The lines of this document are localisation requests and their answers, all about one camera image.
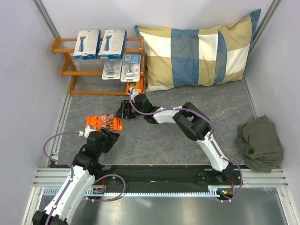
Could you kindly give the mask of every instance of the white wall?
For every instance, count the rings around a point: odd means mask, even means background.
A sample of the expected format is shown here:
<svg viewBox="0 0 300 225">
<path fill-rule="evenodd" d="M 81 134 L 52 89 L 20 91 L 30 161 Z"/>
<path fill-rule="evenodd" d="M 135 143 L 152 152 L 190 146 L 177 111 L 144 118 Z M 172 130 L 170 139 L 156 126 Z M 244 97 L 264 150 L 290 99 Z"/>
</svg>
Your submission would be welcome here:
<svg viewBox="0 0 300 225">
<path fill-rule="evenodd" d="M 42 147 L 53 135 L 68 88 L 59 74 L 62 57 L 31 0 L 0 3 L 0 218 L 21 223 Z"/>
<path fill-rule="evenodd" d="M 275 122 L 282 164 L 300 210 L 300 1 L 284 0 L 249 58 L 246 78 L 259 115 Z"/>
<path fill-rule="evenodd" d="M 87 29 L 135 25 L 177 29 L 209 28 L 232 23 L 261 8 L 261 19 L 272 0 L 42 0 L 62 38 L 75 38 Z"/>
</svg>

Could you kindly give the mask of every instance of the striped pillow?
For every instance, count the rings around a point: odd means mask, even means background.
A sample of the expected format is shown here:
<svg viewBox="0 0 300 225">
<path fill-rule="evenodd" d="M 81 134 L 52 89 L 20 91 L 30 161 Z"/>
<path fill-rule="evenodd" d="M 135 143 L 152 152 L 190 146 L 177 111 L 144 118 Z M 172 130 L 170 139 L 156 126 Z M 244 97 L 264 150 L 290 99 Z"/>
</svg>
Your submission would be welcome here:
<svg viewBox="0 0 300 225">
<path fill-rule="evenodd" d="M 135 26 L 145 42 L 147 91 L 242 79 L 260 12 L 210 29 Z"/>
</svg>

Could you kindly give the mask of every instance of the wooden shelf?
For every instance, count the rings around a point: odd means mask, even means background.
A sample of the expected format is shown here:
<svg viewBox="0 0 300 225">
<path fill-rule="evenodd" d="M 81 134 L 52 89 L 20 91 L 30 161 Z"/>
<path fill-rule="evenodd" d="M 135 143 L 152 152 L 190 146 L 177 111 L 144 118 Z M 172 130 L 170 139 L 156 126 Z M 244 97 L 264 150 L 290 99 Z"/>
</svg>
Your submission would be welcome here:
<svg viewBox="0 0 300 225">
<path fill-rule="evenodd" d="M 75 49 L 70 46 L 74 46 L 76 41 L 77 41 L 76 38 L 58 38 L 58 37 L 56 37 L 51 45 L 52 53 L 62 53 L 64 56 L 64 63 L 61 67 L 60 73 L 62 75 L 71 76 L 69 93 L 70 94 L 87 94 L 87 95 L 126 95 L 125 90 L 124 91 L 75 90 L 75 85 L 76 85 L 78 76 L 101 76 L 102 72 L 103 72 L 101 69 L 103 69 L 102 66 L 104 66 L 104 61 L 105 61 L 105 60 L 101 60 L 101 59 L 74 60 L 73 53 L 74 53 Z M 132 48 L 132 45 L 130 45 L 130 42 L 132 42 L 132 41 L 138 42 L 135 48 Z M 130 46 L 130 48 L 125 47 L 124 53 L 140 54 L 142 56 L 140 77 L 144 77 L 145 72 L 146 72 L 146 54 L 145 54 L 143 37 L 126 38 L 126 44 L 128 44 Z M 85 69 L 87 67 L 91 67 L 92 71 L 82 70 L 81 67 L 84 67 Z M 146 79 L 144 82 L 145 83 L 144 83 L 143 93 L 145 93 Z"/>
</svg>

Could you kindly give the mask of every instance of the orange package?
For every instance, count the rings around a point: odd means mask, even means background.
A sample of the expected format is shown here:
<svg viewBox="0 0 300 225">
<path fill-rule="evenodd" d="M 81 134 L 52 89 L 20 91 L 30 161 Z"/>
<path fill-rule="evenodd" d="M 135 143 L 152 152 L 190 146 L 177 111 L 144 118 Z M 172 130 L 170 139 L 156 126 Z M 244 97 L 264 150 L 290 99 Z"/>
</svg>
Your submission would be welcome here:
<svg viewBox="0 0 300 225">
<path fill-rule="evenodd" d="M 115 118 L 114 115 L 106 116 L 89 116 L 86 119 L 86 125 L 92 125 L 95 130 L 100 131 L 101 127 L 116 132 L 123 130 L 123 121 L 120 118 Z"/>
<path fill-rule="evenodd" d="M 130 88 L 134 88 L 136 91 L 139 92 L 139 94 L 142 94 L 144 89 L 144 77 L 141 77 L 138 82 L 127 82 L 125 93 L 128 95 L 129 95 Z"/>
</svg>

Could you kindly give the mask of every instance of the gray cloth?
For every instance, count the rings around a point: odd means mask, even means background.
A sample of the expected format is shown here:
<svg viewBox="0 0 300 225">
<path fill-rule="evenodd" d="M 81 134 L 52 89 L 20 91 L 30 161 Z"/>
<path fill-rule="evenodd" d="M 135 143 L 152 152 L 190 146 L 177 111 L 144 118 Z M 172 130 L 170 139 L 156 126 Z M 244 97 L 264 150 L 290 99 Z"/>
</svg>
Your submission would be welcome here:
<svg viewBox="0 0 300 225">
<path fill-rule="evenodd" d="M 238 125 L 237 143 L 246 155 L 245 165 L 258 172 L 270 173 L 283 160 L 283 147 L 274 123 L 261 116 L 248 124 Z"/>
</svg>

